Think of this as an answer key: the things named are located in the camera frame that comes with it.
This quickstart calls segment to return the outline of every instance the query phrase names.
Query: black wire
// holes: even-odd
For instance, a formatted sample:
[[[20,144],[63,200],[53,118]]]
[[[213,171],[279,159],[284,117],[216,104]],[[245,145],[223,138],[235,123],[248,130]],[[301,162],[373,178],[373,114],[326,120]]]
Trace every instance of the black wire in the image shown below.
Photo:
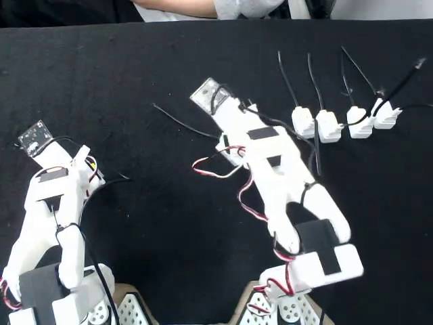
[[[176,122],[177,124],[182,125],[186,129],[189,129],[190,131],[193,131],[193,132],[195,132],[197,134],[203,135],[204,137],[209,137],[211,139],[219,139],[216,135],[212,135],[212,134],[209,134],[209,133],[201,132],[201,131],[199,131],[197,129],[194,129],[193,127],[190,127],[189,125],[186,125],[184,122],[179,121],[177,118],[175,118],[173,115],[171,115],[168,112],[166,112],[165,110],[163,110],[161,107],[159,107],[155,103],[153,103],[152,105],[154,106],[154,108],[156,108],[160,112],[164,113],[166,116],[168,116],[169,118],[171,118],[172,120],[174,120],[174,122]]]
[[[308,140],[307,138],[305,138],[305,137],[297,134],[297,132],[295,132],[295,130],[293,130],[293,128],[291,128],[287,123],[285,123],[285,122],[283,122],[281,120],[277,120],[276,118],[271,118],[270,116],[267,116],[266,114],[263,114],[263,113],[260,113],[260,112],[256,112],[255,110],[252,110],[252,109],[246,107],[245,104],[241,104],[241,105],[242,105],[242,107],[241,107],[242,110],[246,110],[246,111],[251,112],[251,113],[253,113],[253,114],[255,114],[255,115],[257,115],[257,116],[259,116],[261,118],[264,118],[265,120],[268,120],[271,123],[274,123],[276,125],[282,126],[284,129],[286,129],[287,132],[291,133],[292,135],[294,135],[299,140],[302,140],[303,142],[305,142],[306,144],[308,144],[310,146],[311,150],[312,150],[311,153],[310,153],[310,156],[309,156],[308,168],[309,168],[310,173],[314,174],[314,171],[313,171],[313,159],[314,159],[314,155],[316,153],[316,147],[315,147],[315,145],[310,140]]]
[[[121,176],[123,176],[124,178],[120,178],[120,179],[113,179],[112,181],[107,181],[105,184],[101,185],[100,187],[96,188],[96,190],[93,191],[93,193],[87,198],[86,202],[84,202],[83,207],[81,208],[80,211],[80,216],[78,218],[78,222],[81,222],[81,218],[83,217],[83,213],[85,208],[87,207],[87,205],[89,204],[89,202],[91,201],[91,199],[97,194],[99,193],[101,190],[103,190],[104,188],[106,188],[107,186],[110,186],[112,184],[115,183],[122,183],[124,181],[132,181],[132,179],[120,174]]]
[[[377,91],[375,90],[375,87],[373,86],[373,83],[367,78],[367,76],[364,74],[364,72],[361,70],[359,65],[355,62],[355,60],[350,56],[350,54],[347,52],[347,50],[344,48],[344,46],[341,46],[341,50],[346,54],[346,57],[349,59],[350,63],[358,70],[359,74],[364,78],[365,82],[369,85],[371,91],[373,92],[374,96],[376,96]]]
[[[341,75],[343,78],[343,83],[344,83],[344,86],[346,87],[347,96],[349,97],[349,101],[350,101],[350,106],[356,106],[355,101],[353,100],[352,91],[350,90],[350,87],[347,83],[346,69],[344,68],[344,56],[343,55],[344,55],[344,52],[341,51],[340,52],[340,67],[341,67]]]
[[[322,94],[320,93],[320,89],[317,86],[316,80],[315,80],[314,75],[313,75],[313,67],[311,64],[311,53],[308,53],[307,58],[308,58],[308,63],[309,63],[310,78],[311,78],[311,81],[313,82],[314,88],[316,89],[317,97],[319,98],[320,109],[322,110],[323,109],[323,99],[322,99]]]
[[[104,275],[102,274],[101,269],[99,268],[99,264],[97,262],[96,255],[91,248],[90,242],[87,239],[86,235],[84,235],[84,232],[81,230],[80,226],[77,225],[76,223],[71,223],[70,225],[67,225],[66,227],[58,228],[57,232],[55,233],[55,237],[57,238],[57,236],[60,232],[64,231],[66,228],[69,228],[71,226],[75,226],[78,228],[81,236],[83,237],[83,240],[85,241],[87,252],[90,255],[90,259],[92,260],[92,264],[95,268],[97,275],[99,276],[99,279],[101,280],[101,283],[102,283],[102,286],[104,288],[104,291],[106,292],[108,301],[110,302],[110,306],[111,306],[111,309],[112,309],[113,314],[114,314],[114,319],[116,320],[116,325],[120,325],[120,319],[119,319],[119,315],[117,313],[116,305],[114,304],[114,300],[113,300],[113,297],[111,295],[110,289],[108,288],[106,279],[104,278]]]
[[[323,321],[325,319],[326,311],[331,307],[332,301],[334,300],[334,294],[335,294],[335,285],[329,284],[327,287],[323,287],[324,290],[326,290],[326,301],[322,304],[322,311],[320,313],[320,320],[319,325],[323,325]]]
[[[405,87],[405,85],[407,85],[407,83],[413,78],[413,76],[422,68],[426,60],[426,58],[421,58],[415,63],[415,65],[410,69],[410,71],[405,75],[405,77],[397,84],[397,86],[389,93],[389,95],[384,98],[384,100],[376,108],[372,116],[376,116],[376,114],[379,112],[379,109],[387,102],[389,102],[394,96],[396,96]]]
[[[371,105],[369,107],[374,107],[374,104],[376,103],[376,101],[378,100],[378,98],[376,96],[374,96],[371,100]],[[364,116],[362,116],[359,120],[357,120],[356,122],[352,122],[352,123],[344,123],[343,126],[345,127],[350,127],[352,125],[356,125],[361,123],[362,121],[364,121],[369,115],[369,111],[365,110],[365,114]]]
[[[279,64],[279,70],[280,70],[281,75],[283,76],[283,79],[284,79],[284,83],[286,84],[287,89],[289,90],[290,94],[292,95],[293,102],[295,103],[295,106],[298,107],[299,106],[298,99],[296,98],[292,84],[290,83],[290,80],[287,77],[287,74],[284,70],[283,62],[281,60],[281,52],[280,51],[278,51],[278,64]]]
[[[50,140],[48,140],[48,142],[46,144],[44,144],[43,146],[40,146],[36,150],[36,153],[34,155],[32,155],[32,157],[34,158],[34,157],[40,155],[47,148],[47,146],[49,146],[53,142],[58,142],[58,141],[63,141],[63,140],[69,141],[71,144],[74,144],[75,146],[81,147],[81,145],[76,143],[71,137],[68,137],[67,135],[61,135],[59,137],[51,138]]]
[[[319,139],[319,123],[316,119],[314,119],[314,148],[315,148],[315,156],[316,156],[316,170],[317,176],[322,175],[322,167],[320,160],[320,139]]]
[[[210,114],[213,115],[215,114],[215,99],[217,98],[216,96],[218,95],[218,93],[224,88],[224,85],[219,85],[217,87],[217,89],[215,89],[214,93],[212,94],[212,97],[210,99]]]

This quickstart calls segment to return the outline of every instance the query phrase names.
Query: black cloth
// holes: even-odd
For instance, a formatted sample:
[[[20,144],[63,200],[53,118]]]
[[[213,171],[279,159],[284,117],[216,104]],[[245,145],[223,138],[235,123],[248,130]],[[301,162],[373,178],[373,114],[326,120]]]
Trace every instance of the black cloth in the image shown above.
[[[340,46],[377,88],[389,90],[416,59],[433,54],[432,28],[429,20],[243,20],[2,30],[0,265],[20,233],[28,182],[38,170],[12,144],[41,118],[54,135],[87,144],[101,164],[134,179],[104,190],[83,216],[84,232],[116,281],[134,284],[164,324],[228,321],[247,282],[281,262],[266,225],[236,200],[247,172],[226,180],[194,173],[192,162],[212,154],[215,142],[150,104],[217,134],[188,98],[212,76],[290,122],[294,104],[277,51],[298,100],[316,113],[311,52],[325,106],[344,121]],[[357,104],[366,107],[369,88],[346,70]],[[432,76],[427,62],[394,103],[431,102]],[[343,130],[338,143],[321,147],[321,181],[350,223],[365,267],[362,278],[336,285],[329,309],[336,324],[425,324],[433,316],[432,119],[432,110],[408,110],[392,130],[374,130],[369,139]],[[309,149],[299,146],[307,159]],[[231,168],[222,157],[205,167]],[[246,200],[262,209],[256,190]],[[319,293],[313,297],[320,304]]]
[[[3,0],[8,27],[46,27],[142,22],[129,0]]]

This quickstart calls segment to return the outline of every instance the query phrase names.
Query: robotic arm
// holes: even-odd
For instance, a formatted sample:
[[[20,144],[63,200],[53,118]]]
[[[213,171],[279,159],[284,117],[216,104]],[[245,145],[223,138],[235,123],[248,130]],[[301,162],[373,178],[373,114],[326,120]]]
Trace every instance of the robotic arm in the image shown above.
[[[268,231],[274,242],[291,255],[283,259],[290,263],[268,269],[260,277],[268,298],[361,276],[358,252],[348,244],[350,227],[346,218],[328,191],[315,181],[285,128],[264,124],[256,105],[243,110],[242,103],[212,79],[191,99],[222,130],[217,150],[233,165],[250,170],[265,206]],[[230,146],[243,150],[226,150]],[[317,220],[293,225],[286,213],[290,202],[300,203]],[[269,285],[269,279],[279,284],[287,282],[288,286],[290,283],[291,288],[281,288],[274,282]]]
[[[3,270],[4,297],[10,289],[22,307],[9,319],[11,325],[80,324],[105,301],[106,293],[94,268],[84,267],[83,236],[78,227],[70,225],[80,224],[84,202],[105,181],[88,147],[82,146],[70,157],[41,121],[19,140],[42,169],[30,180],[20,237]],[[45,252],[56,245],[62,248],[60,263],[35,269]],[[100,268],[114,292],[110,269]]]

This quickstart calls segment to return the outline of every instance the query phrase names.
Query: small white block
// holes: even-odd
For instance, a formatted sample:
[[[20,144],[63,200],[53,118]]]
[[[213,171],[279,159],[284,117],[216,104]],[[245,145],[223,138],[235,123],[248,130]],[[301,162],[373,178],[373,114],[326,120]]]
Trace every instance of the small white block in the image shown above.
[[[359,121],[366,114],[364,108],[352,106],[347,112],[347,123],[355,123]],[[355,125],[349,125],[350,136],[353,139],[366,139],[373,133],[375,117],[367,117],[364,121]]]
[[[10,313],[9,321],[11,325],[37,325],[33,308]]]
[[[371,114],[373,114],[376,108],[382,103],[382,99],[378,98],[374,104]],[[374,127],[375,129],[389,130],[392,129],[397,121],[397,117],[401,114],[402,110],[400,108],[392,109],[390,102],[386,102],[379,110],[375,116]]]
[[[292,122],[297,134],[307,139],[314,137],[314,119],[308,108],[295,107],[292,112]]]
[[[316,120],[319,124],[320,141],[328,144],[341,139],[341,130],[343,130],[344,125],[337,122],[334,112],[321,110],[316,116]]]

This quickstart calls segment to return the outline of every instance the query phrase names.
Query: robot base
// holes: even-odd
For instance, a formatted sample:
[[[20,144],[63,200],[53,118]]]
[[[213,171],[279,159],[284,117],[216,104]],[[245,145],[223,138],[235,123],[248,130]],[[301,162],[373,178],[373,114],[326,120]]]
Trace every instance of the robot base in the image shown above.
[[[247,285],[227,325],[319,325],[321,308],[308,295],[280,298],[278,307],[270,315],[259,316],[252,313],[247,308],[248,304],[270,310],[264,296],[253,290],[257,284],[258,282],[250,282]],[[117,284],[114,298],[119,306],[121,325],[159,325],[133,286]],[[334,323],[325,316],[323,325],[334,325]]]

